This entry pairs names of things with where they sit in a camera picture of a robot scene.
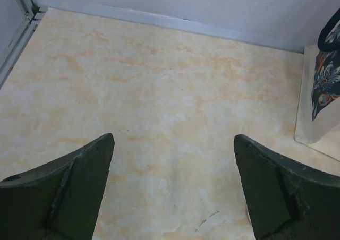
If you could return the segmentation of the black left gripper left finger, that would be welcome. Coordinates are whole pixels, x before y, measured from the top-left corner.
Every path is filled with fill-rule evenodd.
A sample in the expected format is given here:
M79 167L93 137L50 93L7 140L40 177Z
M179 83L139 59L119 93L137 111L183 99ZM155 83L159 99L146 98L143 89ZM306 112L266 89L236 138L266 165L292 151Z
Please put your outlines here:
M92 239L114 151L106 133L1 181L1 239Z

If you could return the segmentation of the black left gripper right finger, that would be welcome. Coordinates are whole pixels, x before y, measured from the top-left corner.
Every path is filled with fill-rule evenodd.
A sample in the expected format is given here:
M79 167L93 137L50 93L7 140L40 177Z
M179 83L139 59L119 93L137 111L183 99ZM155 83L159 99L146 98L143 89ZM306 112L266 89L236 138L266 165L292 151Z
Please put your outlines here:
M256 239L339 239L339 177L244 134L234 153Z

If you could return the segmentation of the cream canvas tote bag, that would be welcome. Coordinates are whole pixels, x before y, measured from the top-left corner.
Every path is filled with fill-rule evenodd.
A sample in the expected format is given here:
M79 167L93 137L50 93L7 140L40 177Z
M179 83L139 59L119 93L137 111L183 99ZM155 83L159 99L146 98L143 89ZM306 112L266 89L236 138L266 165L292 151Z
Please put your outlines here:
M339 12L304 49L294 139L339 160Z

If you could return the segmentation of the aluminium frame rail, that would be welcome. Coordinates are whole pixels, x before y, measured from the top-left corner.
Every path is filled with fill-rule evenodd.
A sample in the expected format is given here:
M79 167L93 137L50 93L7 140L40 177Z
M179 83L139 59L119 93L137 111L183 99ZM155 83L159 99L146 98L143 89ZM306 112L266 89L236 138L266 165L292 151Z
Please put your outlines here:
M36 0L1 0L1 85L46 11Z

